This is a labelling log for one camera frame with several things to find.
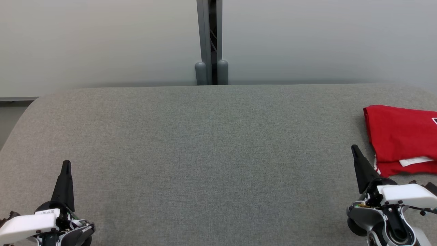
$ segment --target gray tablecloth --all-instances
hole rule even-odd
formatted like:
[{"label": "gray tablecloth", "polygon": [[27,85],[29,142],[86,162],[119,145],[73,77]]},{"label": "gray tablecloth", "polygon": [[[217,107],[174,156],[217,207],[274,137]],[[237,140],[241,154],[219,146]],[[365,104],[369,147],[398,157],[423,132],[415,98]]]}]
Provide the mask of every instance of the gray tablecloth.
[{"label": "gray tablecloth", "polygon": [[[378,84],[48,95],[0,152],[0,216],[49,200],[69,159],[77,215],[95,222],[95,246],[366,245],[345,211],[359,197],[350,146],[373,162],[363,117],[373,104],[437,110],[427,92]],[[436,219],[408,213],[435,245]]]}]

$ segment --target folded red shirt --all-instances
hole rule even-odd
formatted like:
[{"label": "folded red shirt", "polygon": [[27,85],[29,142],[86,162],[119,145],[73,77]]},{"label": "folded red shirt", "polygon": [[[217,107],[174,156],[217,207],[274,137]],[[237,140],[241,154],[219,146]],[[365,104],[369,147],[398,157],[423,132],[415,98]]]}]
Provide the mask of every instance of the folded red shirt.
[{"label": "folded red shirt", "polygon": [[[364,108],[364,117],[381,176],[400,172],[437,173],[437,112],[372,105]],[[399,163],[421,156],[434,161],[406,167]]]}]

